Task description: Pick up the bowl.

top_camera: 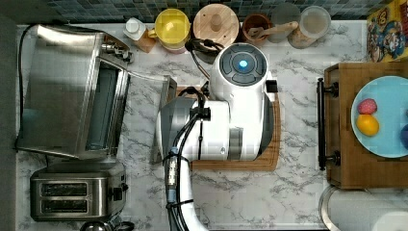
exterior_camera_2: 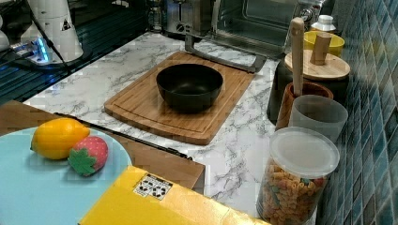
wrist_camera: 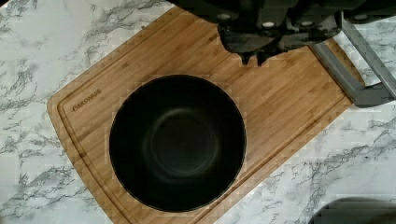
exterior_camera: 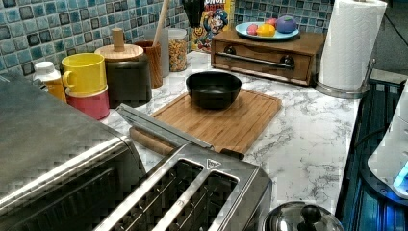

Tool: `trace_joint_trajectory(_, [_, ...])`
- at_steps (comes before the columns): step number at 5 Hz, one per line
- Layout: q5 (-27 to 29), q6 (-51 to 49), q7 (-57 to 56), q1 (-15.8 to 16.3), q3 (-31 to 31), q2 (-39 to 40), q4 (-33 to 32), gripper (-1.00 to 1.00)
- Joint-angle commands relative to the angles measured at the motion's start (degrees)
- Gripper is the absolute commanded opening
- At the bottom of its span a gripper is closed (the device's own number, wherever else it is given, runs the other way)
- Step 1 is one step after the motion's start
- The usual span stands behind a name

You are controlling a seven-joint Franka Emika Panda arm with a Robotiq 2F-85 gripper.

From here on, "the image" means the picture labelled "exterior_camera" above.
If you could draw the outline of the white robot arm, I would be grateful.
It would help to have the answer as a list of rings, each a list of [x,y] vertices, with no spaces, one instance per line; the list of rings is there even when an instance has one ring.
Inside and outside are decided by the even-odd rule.
[[[368,159],[374,176],[400,198],[408,196],[408,86],[404,84],[393,119],[381,143]]]

